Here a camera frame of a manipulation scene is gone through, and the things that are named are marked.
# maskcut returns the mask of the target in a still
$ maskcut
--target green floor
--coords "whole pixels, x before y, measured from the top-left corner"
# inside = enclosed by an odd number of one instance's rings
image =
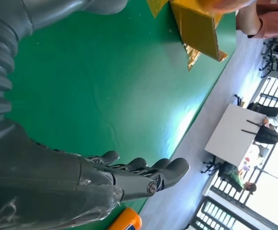
[[[235,15],[218,29],[220,47],[234,51]],[[171,157],[226,63],[202,55],[191,72],[168,6],[153,19],[131,0],[113,16],[77,13],[24,39],[11,76],[8,115],[32,138],[82,155],[120,153],[119,162]],[[105,229],[104,221],[81,229]]]

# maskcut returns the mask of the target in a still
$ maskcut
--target person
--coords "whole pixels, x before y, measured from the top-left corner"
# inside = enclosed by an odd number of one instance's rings
[[[237,167],[230,164],[228,162],[225,163],[224,167],[224,174],[229,175],[231,179],[236,181],[237,184],[241,186],[242,189],[250,192],[251,195],[253,195],[253,192],[256,191],[256,184],[251,182],[244,183],[242,180],[242,175],[245,172],[245,169],[242,167],[240,170],[238,170]]]
[[[278,0],[257,0],[239,9],[236,27],[249,38],[278,37]]]
[[[263,125],[271,128],[271,129],[274,129],[275,127],[278,126],[278,114],[276,116],[270,116],[270,117],[266,117],[264,119],[263,119],[262,122]]]

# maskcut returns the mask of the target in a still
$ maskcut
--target metal window grille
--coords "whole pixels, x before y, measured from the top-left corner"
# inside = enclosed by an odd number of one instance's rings
[[[255,102],[258,102],[260,104],[266,106],[278,107],[278,80],[276,78],[270,78],[270,77],[267,78],[262,87],[262,89],[261,90],[260,95],[258,98],[256,98]],[[267,157],[265,157],[261,165],[256,166],[254,169],[251,169],[245,173],[243,178],[244,181],[257,183],[262,173],[269,174],[264,171],[264,168],[266,167],[266,165],[267,165],[270,156],[272,156],[276,145],[262,145],[262,146],[269,149],[269,152],[267,155]],[[217,177],[215,177],[212,182],[211,190],[218,195],[221,195],[226,200],[230,201],[237,206],[243,208],[248,212],[250,212],[252,216],[255,216],[261,220],[261,222],[265,223],[273,229],[278,230],[277,225],[248,208],[246,204],[250,195],[247,191],[243,190],[240,193],[236,192],[231,185],[227,184],[227,182],[224,181],[221,181],[220,178]]]
[[[191,226],[196,230],[255,230],[228,209],[208,197],[205,197]]]

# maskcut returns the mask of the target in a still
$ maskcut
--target desk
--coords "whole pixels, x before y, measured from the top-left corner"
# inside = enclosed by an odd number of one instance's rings
[[[264,118],[263,114],[230,104],[205,150],[239,167],[255,137],[242,129],[257,133],[259,127],[247,120],[261,123]]]

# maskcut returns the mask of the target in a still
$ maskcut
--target gray robotic arm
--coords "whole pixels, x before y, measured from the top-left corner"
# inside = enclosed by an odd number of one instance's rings
[[[53,150],[5,117],[11,110],[4,97],[12,88],[7,75],[14,69],[20,39],[76,11],[117,13],[127,1],[0,0],[0,229],[57,229],[101,219],[115,204],[153,196],[189,170],[185,159],[111,166],[119,158],[114,151],[82,157]]]

